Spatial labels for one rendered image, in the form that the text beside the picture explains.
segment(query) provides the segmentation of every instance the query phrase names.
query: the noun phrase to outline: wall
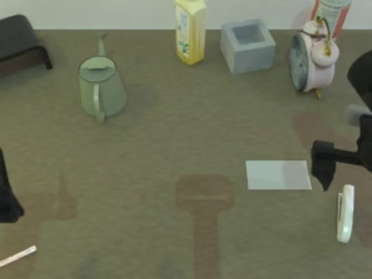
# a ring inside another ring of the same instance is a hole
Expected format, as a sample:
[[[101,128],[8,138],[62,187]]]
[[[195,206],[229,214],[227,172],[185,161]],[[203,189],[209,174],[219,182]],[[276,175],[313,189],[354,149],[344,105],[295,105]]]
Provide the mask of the wall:
[[[261,17],[269,28],[299,28],[314,0],[206,0],[208,28]],[[353,0],[344,28],[372,29],[372,0]],[[171,29],[173,0],[0,0],[0,17],[22,13],[36,29]]]

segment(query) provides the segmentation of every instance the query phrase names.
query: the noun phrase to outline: yellow bottle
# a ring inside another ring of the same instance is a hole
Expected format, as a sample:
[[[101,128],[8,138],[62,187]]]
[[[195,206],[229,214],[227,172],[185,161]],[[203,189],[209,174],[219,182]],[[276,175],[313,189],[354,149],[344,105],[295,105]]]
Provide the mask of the yellow bottle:
[[[177,55],[188,65],[204,59],[206,4],[204,0],[175,0]]]

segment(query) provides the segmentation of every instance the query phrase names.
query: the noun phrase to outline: tin can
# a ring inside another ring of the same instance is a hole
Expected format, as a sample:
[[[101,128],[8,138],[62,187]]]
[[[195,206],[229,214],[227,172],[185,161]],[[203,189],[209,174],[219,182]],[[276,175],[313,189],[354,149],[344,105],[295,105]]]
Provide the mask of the tin can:
[[[332,38],[337,38],[344,25],[352,0],[315,0],[311,20],[317,16],[328,21]]]

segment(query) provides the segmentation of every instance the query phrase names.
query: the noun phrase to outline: brown table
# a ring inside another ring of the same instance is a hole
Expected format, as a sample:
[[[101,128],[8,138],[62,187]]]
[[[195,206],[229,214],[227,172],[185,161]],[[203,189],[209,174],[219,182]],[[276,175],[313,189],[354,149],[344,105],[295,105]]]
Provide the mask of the brown table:
[[[345,124],[344,108],[362,102],[346,74],[370,50],[372,31],[342,33],[337,73],[322,101],[291,85],[294,34],[273,31],[271,70],[233,77],[218,31],[208,32],[205,61],[194,67],[176,57],[172,31],[110,31],[106,49],[128,105],[102,125],[83,113],[77,75],[98,51],[94,32],[40,31],[52,71],[40,65],[4,76],[10,66],[0,69],[0,145],[26,210],[18,223],[0,225],[0,259],[32,245],[38,252],[0,269],[0,277],[369,278],[367,171],[339,165],[326,193],[313,178],[312,191],[247,190],[247,159],[309,160],[314,140],[355,148],[359,130]],[[335,237],[336,195],[345,183],[356,186],[348,245]],[[197,185],[199,198],[215,189],[231,199],[190,214],[180,200],[198,196]],[[218,210],[216,222],[201,221]],[[205,225],[198,233],[194,221]]]

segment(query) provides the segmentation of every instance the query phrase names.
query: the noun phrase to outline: bench leg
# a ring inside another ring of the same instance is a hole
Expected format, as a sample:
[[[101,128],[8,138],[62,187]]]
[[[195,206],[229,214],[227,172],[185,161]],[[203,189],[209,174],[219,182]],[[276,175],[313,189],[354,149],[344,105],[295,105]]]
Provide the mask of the bench leg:
[[[41,60],[45,64],[45,67],[48,70],[53,69],[53,65],[52,65],[51,59],[49,58],[48,51],[41,46],[41,47],[38,48],[37,52],[38,52]]]

